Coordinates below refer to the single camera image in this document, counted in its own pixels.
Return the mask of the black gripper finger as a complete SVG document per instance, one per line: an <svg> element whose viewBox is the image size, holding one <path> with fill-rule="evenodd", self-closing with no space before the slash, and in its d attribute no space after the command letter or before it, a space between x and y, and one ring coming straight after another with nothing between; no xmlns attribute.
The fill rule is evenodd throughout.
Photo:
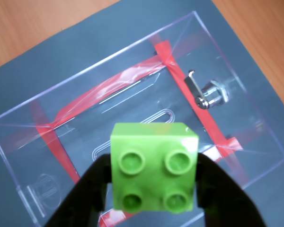
<svg viewBox="0 0 284 227"><path fill-rule="evenodd" d="M96 227L111 182L111 155L104 154L89 167L45 226Z"/></svg>
<svg viewBox="0 0 284 227"><path fill-rule="evenodd" d="M239 185L208 156L199 153L196 166L198 207L207 227L265 227L257 207Z"/></svg>

